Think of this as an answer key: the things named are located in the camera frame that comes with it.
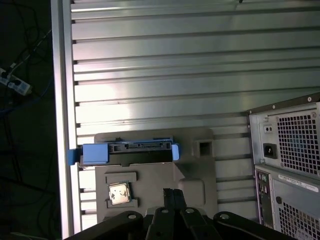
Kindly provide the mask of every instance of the blue cable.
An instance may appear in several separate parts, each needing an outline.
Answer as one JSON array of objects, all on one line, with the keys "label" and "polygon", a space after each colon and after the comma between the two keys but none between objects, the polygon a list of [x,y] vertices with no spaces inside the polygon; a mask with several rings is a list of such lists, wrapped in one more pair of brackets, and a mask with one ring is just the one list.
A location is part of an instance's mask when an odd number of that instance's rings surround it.
[{"label": "blue cable", "polygon": [[20,106],[17,106],[17,107],[12,107],[12,108],[9,108],[9,109],[2,110],[2,111],[0,111],[0,114],[4,114],[4,115],[5,115],[5,114],[11,113],[11,112],[13,112],[13,111],[16,111],[16,110],[18,110],[18,109],[21,109],[21,108],[30,106],[30,105],[32,105],[32,104],[35,104],[35,103],[38,102],[43,96],[46,95],[46,93],[47,93],[47,91],[49,90],[49,88],[50,88],[50,86],[51,86],[51,84],[52,84],[53,81],[54,81],[54,77],[52,76],[51,79],[50,79],[50,81],[49,81],[49,83],[48,83],[48,85],[46,86],[45,90],[43,91],[43,93],[42,93],[39,97],[37,97],[36,99],[34,99],[34,100],[32,100],[32,101],[28,101],[28,102],[26,102],[26,103],[24,103],[24,104],[22,104],[22,105],[20,105]]}]

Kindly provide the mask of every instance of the computer tower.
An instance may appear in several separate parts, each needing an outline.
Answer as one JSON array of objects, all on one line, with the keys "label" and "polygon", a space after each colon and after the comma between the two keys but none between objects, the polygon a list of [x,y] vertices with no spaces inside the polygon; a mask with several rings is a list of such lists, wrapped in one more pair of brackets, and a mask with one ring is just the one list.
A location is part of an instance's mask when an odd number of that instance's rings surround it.
[{"label": "computer tower", "polygon": [[259,221],[298,240],[320,239],[319,100],[248,111]]}]

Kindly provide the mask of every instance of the ventilation grille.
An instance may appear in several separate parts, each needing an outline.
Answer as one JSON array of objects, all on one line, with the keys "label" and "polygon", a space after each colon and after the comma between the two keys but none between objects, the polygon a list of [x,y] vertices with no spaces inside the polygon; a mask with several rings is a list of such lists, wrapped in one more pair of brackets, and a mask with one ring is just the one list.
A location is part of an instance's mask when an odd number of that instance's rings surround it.
[{"label": "ventilation grille", "polygon": [[283,166],[309,174],[320,173],[316,120],[311,115],[281,117],[277,126]]},{"label": "ventilation grille", "polygon": [[281,232],[298,240],[320,240],[319,220],[283,203],[279,208]]}]

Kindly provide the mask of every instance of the power strip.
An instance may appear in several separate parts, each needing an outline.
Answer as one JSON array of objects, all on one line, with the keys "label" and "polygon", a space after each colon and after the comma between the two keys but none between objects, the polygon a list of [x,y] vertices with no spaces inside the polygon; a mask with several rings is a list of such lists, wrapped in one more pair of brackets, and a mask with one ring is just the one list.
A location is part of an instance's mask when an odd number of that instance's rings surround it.
[{"label": "power strip", "polygon": [[4,69],[0,68],[0,83],[2,83],[8,88],[15,90],[18,94],[22,96],[26,96],[32,92],[32,86],[30,86],[25,81],[22,81],[20,78],[17,78],[16,76],[11,75],[10,81],[14,82],[9,83],[9,80],[7,78],[1,77],[2,74],[5,72],[6,71]]}]

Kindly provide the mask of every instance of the power socket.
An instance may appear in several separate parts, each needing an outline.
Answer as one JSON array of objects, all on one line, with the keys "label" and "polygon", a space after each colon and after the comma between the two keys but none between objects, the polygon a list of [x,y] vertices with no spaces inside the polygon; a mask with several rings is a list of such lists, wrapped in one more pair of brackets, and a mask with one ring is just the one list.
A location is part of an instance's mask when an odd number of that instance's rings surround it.
[{"label": "power socket", "polygon": [[263,156],[265,158],[277,159],[277,145],[271,143],[263,144]]},{"label": "power socket", "polygon": [[4,69],[0,68],[0,83],[2,83],[10,89],[15,90],[18,94],[22,96],[26,96],[32,92],[32,86],[30,86],[30,84],[26,83],[25,81],[22,81],[20,78],[17,78],[16,76],[12,75],[10,77],[10,81],[19,81],[20,84],[16,84],[15,82],[10,82],[8,84],[9,80],[7,78],[1,77],[2,74],[5,72],[6,71]]}]

